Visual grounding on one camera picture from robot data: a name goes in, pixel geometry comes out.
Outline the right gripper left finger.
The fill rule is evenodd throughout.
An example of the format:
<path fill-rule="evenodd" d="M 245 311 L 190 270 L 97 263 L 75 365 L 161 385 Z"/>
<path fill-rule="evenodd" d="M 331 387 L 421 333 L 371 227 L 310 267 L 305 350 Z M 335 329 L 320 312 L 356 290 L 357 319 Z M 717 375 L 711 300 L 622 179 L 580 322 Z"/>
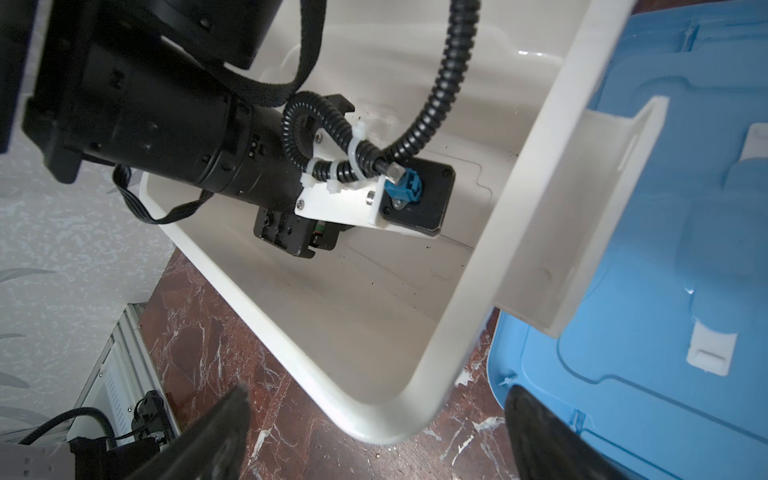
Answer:
<path fill-rule="evenodd" d="M 189 429 L 129 479 L 238 479 L 251 417 L 249 392 L 235 385 Z"/>

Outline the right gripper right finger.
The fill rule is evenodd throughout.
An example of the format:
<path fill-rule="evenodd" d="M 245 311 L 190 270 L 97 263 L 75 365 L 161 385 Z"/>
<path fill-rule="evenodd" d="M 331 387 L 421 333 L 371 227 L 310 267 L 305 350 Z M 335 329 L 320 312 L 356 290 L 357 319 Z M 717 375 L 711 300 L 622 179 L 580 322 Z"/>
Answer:
<path fill-rule="evenodd" d="M 522 479 L 626 477 L 520 385 L 506 396 L 505 422 Z"/>

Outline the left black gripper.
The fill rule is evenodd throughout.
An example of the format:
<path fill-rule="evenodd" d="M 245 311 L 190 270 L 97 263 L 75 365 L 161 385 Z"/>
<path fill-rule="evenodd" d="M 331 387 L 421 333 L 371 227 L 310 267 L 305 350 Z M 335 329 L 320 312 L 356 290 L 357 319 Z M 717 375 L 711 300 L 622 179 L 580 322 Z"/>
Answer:
<path fill-rule="evenodd" d="M 203 190 L 258 207 L 254 235 L 294 257 L 332 250 L 350 225 L 310 220 L 294 213 L 303 190 L 300 172 L 284 157 L 279 111 L 235 100 L 224 139 L 208 159 Z"/>

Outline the blue plastic bin lid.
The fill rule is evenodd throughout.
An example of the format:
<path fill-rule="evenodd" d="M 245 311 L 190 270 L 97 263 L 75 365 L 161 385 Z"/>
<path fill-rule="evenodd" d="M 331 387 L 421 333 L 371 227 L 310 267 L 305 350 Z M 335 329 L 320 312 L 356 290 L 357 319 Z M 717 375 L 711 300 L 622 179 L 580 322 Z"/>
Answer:
<path fill-rule="evenodd" d="M 559 338 L 508 314 L 487 362 L 626 475 L 767 475 L 767 5 L 633 16 L 594 109 L 670 100 L 660 138 Z"/>

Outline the white plastic storage bin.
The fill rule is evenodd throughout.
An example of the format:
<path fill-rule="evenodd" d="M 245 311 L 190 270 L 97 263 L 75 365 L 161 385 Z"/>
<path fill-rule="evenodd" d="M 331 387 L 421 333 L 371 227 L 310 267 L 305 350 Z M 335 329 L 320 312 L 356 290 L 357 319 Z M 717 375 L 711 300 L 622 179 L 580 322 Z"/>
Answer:
<path fill-rule="evenodd" d="M 428 425 L 493 307 L 573 318 L 664 125 L 656 96 L 592 111 L 630 1 L 486 1 L 458 100 L 422 157 L 456 173 L 439 235 L 352 226 L 298 259 L 223 196 L 165 234 L 330 419 L 373 444 Z"/>

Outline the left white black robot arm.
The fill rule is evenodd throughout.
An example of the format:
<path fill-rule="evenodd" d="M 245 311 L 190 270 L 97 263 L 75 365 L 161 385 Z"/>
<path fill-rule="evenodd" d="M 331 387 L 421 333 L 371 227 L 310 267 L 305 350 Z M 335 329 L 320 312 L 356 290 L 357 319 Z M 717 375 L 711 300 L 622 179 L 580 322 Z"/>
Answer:
<path fill-rule="evenodd" d="M 291 81 L 243 75 L 278 9 L 276 1 L 56 1 L 23 132 L 61 183 L 73 183 L 83 162 L 111 167 L 129 211 L 150 225 L 186 219 L 222 195 L 257 207 L 257 238 L 311 258 L 356 221 L 349 207 L 305 212 L 309 193 L 371 184 L 366 224 L 438 235 L 456 174 L 419 154 L 460 92 L 479 3 L 451 3 L 431 92 L 383 148 L 348 122 L 345 97 L 303 89 L 321 49 L 324 2 L 299 5 Z"/>

